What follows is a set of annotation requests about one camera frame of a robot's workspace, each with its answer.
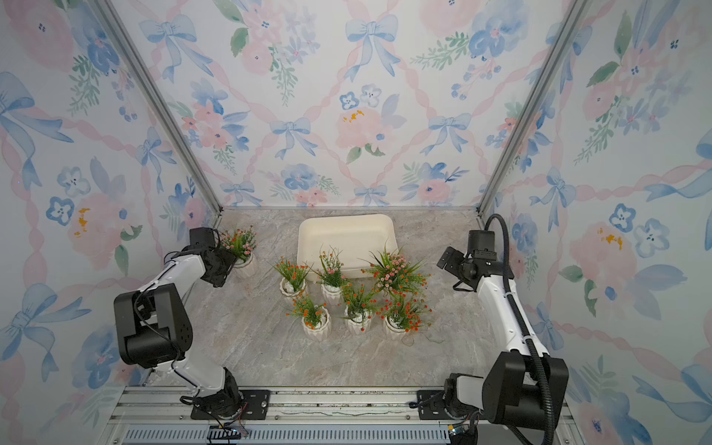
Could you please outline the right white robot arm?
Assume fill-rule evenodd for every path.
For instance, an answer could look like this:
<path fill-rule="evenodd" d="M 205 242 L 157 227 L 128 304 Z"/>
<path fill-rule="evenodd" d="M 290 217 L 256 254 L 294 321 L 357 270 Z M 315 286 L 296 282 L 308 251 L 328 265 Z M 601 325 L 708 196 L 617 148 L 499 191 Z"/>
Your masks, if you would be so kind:
<path fill-rule="evenodd" d="M 487 376 L 453 373 L 446 380 L 447 413 L 482 415 L 508 428 L 542 431 L 550 439 L 565 399 L 569 371 L 534 333 L 517 295 L 514 273 L 485 250 L 480 257 L 446 248 L 437 267 L 476 293 L 486 309 L 499 353 Z"/>

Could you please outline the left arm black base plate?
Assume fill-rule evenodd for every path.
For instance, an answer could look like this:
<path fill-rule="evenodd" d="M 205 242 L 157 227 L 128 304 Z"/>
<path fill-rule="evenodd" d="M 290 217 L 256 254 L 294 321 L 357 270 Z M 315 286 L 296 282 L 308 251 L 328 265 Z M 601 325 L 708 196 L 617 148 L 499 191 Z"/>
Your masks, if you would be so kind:
<path fill-rule="evenodd" d="M 230 417 L 212 416 L 205 410 L 192 408 L 190 419 L 200 421 L 220 420 L 221 422 L 237 420 L 263 421 L 267 418 L 272 392 L 268 389 L 242 389 L 242 408 Z"/>

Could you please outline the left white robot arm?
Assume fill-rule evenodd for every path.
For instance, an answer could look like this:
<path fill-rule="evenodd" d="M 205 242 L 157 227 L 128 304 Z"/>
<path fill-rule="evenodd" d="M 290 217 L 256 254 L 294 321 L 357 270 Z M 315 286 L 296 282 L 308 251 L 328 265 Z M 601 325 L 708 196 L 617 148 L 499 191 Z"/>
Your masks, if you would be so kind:
<path fill-rule="evenodd" d="M 230 371 L 192 349 L 193 326 L 183 297 L 198 280 L 222 287 L 236 259 L 221 248 L 186 248 L 144 287 L 113 302 L 122 361 L 178 376 L 193 391 L 183 404 L 220 421 L 242 413 L 244 396 Z"/>

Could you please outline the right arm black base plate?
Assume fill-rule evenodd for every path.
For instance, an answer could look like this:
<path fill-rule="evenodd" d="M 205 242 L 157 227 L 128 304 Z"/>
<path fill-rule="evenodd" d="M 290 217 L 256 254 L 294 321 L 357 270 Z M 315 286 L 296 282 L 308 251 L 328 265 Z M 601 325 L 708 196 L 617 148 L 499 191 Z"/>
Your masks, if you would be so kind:
<path fill-rule="evenodd" d="M 452 420 L 446 410 L 444 394 L 444 389 L 420 389 L 416 392 L 415 410 L 420 420 Z"/>

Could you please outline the pink gypsophila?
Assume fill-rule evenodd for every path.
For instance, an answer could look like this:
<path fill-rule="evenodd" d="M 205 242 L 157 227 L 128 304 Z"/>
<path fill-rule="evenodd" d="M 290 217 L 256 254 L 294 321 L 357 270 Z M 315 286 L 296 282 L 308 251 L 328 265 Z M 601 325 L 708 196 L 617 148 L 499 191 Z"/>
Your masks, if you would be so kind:
<path fill-rule="evenodd" d="M 221 246 L 237 258 L 232 271 L 239 278 L 250 278 L 258 269 L 255 257 L 257 248 L 256 232 L 250 226 L 247 229 L 231 229 L 220 233 Z"/>

